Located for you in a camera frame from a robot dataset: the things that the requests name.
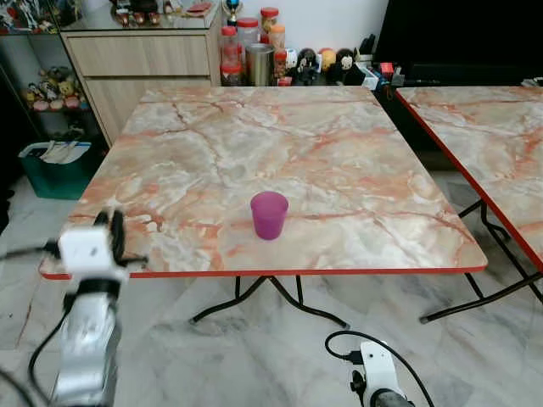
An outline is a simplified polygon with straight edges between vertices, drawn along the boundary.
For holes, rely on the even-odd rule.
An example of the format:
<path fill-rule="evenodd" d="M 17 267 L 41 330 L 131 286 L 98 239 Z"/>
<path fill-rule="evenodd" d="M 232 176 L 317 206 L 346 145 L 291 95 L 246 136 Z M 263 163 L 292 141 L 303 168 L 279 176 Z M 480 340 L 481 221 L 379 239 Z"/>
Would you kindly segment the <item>tall red-lid plastic jar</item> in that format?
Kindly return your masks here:
<path fill-rule="evenodd" d="M 237 28 L 224 26 L 220 34 L 220 73 L 222 86 L 241 86 L 241 57 Z"/>

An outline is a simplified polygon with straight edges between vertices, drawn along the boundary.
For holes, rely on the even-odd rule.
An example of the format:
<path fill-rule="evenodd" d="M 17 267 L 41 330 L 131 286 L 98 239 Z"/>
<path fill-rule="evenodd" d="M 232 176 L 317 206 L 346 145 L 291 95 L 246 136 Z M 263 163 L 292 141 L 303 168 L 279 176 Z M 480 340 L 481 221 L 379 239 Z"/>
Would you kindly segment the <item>stainless steel canister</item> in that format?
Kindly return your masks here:
<path fill-rule="evenodd" d="M 267 43 L 250 43 L 245 47 L 247 53 L 247 79 L 250 86 L 274 86 L 275 48 Z"/>

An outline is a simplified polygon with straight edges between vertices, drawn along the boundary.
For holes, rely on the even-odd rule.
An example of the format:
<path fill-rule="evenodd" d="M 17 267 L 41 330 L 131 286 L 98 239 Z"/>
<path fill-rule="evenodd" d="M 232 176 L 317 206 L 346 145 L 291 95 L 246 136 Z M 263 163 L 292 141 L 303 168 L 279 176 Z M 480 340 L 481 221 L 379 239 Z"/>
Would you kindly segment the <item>black plush figurine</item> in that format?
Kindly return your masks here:
<path fill-rule="evenodd" d="M 317 81 L 321 65 L 318 55 L 313 49 L 299 51 L 298 61 L 295 66 L 294 84 L 296 86 L 313 86 Z"/>
<path fill-rule="evenodd" d="M 334 85 L 348 84 L 348 77 L 354 66 L 354 52 L 349 49 L 338 50 L 328 69 L 328 80 Z"/>

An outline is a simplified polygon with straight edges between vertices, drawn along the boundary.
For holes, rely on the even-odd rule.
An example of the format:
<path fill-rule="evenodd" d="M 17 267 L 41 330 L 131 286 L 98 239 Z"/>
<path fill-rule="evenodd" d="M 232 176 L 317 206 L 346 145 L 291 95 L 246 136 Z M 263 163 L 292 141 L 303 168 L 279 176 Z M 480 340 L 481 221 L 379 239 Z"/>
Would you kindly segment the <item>white papers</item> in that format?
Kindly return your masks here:
<path fill-rule="evenodd" d="M 80 159 L 91 147 L 88 141 L 51 141 L 39 159 L 44 163 L 66 165 Z"/>

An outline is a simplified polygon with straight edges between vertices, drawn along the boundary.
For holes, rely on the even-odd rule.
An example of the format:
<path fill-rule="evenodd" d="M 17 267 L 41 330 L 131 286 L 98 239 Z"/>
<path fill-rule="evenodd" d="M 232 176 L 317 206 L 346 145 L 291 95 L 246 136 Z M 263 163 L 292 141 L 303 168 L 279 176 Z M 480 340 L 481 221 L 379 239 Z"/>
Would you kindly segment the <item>brown plush bear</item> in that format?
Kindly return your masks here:
<path fill-rule="evenodd" d="M 70 67 L 54 66 L 43 71 L 44 78 L 57 89 L 59 96 L 63 98 L 77 97 L 79 85 L 76 74 Z"/>

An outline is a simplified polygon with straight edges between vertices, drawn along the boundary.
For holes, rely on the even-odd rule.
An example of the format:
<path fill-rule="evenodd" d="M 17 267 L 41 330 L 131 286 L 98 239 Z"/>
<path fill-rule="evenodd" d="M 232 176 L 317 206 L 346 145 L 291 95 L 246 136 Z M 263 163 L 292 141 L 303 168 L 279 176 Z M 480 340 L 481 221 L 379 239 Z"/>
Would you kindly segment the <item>purple plastic cup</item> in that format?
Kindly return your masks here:
<path fill-rule="evenodd" d="M 249 201 L 249 210 L 256 236 L 267 241 L 275 240 L 283 231 L 288 199 L 278 192 L 260 192 Z"/>

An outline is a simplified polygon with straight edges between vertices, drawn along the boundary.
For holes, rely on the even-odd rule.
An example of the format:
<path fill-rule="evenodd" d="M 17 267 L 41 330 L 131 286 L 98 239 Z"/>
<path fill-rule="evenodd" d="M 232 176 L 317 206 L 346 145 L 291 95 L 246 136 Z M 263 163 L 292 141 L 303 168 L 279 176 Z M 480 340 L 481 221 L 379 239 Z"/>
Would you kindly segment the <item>green plastic bin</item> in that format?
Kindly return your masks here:
<path fill-rule="evenodd" d="M 32 190 L 39 198 L 78 200 L 104 160 L 104 149 L 92 144 L 80 159 L 70 164 L 58 165 L 44 163 L 39 159 L 49 143 L 50 141 L 32 143 L 20 151 L 19 160 L 30 179 Z"/>

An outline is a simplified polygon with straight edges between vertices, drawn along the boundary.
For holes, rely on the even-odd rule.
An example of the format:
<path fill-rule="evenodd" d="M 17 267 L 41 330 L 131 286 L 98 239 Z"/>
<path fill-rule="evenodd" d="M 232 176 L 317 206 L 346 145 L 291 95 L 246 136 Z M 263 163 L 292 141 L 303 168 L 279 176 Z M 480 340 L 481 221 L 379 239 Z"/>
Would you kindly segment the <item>glass display shelf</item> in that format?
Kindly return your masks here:
<path fill-rule="evenodd" d="M 89 97 L 63 98 L 44 70 L 66 66 L 76 74 L 59 32 L 81 18 L 81 0 L 0 0 L 0 84 L 32 141 L 104 142 Z"/>

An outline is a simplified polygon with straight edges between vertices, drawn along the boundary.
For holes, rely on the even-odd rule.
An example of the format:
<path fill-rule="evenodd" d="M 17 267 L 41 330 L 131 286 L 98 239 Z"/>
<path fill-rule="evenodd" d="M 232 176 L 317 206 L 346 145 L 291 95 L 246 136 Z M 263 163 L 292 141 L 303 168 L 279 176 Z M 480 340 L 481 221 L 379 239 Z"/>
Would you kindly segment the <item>black television screen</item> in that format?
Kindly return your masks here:
<path fill-rule="evenodd" d="M 536 0 L 389 0 L 373 58 L 410 79 L 518 84 L 543 75 Z"/>

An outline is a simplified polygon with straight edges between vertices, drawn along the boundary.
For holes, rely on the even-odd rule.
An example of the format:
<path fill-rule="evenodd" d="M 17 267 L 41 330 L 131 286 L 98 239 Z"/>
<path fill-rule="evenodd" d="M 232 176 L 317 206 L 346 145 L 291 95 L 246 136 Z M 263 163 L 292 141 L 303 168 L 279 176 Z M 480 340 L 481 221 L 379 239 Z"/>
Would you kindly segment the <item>light wooden drawer cabinet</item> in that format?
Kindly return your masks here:
<path fill-rule="evenodd" d="M 150 89 L 219 86 L 220 4 L 202 17 L 167 14 L 158 25 L 124 26 L 109 5 L 85 12 L 59 34 L 94 116 L 112 144 Z"/>

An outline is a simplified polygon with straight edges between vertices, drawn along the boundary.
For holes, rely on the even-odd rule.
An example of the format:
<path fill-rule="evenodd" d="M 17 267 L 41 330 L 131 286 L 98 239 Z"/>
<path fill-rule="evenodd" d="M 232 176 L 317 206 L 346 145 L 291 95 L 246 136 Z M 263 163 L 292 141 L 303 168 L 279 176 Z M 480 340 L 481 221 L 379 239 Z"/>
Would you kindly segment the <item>clear red-lid plastic jar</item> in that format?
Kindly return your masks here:
<path fill-rule="evenodd" d="M 238 42 L 241 47 L 247 47 L 248 44 L 260 42 L 260 20 L 256 17 L 240 17 L 237 20 L 236 28 L 238 31 Z"/>

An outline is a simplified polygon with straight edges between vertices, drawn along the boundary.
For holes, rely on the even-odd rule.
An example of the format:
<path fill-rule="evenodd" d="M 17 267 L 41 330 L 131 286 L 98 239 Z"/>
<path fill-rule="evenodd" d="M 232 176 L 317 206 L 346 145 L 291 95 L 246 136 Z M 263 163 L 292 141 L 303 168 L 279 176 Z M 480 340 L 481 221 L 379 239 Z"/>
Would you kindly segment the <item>red-lid jar orange contents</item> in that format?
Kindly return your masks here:
<path fill-rule="evenodd" d="M 280 10 L 275 7 L 264 7 L 260 9 L 259 13 L 261 35 L 266 35 L 277 23 Z"/>

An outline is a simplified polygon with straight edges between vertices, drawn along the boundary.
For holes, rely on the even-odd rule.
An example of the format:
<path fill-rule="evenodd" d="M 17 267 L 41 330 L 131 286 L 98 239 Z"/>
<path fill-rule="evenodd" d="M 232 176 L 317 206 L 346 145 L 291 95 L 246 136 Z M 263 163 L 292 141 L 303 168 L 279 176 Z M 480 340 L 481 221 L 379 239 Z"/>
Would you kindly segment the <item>marble-pattern folding table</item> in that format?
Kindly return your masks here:
<path fill-rule="evenodd" d="M 476 301 L 435 311 L 422 323 L 477 309 L 543 277 L 543 90 L 539 86 L 401 86 L 410 110 L 473 190 L 478 201 L 459 214 L 478 215 L 521 276 L 490 295 L 470 278 Z"/>
<path fill-rule="evenodd" d="M 275 240 L 249 201 L 288 199 Z M 123 212 L 133 278 L 472 274 L 488 260 L 363 86 L 148 90 L 65 229 Z"/>

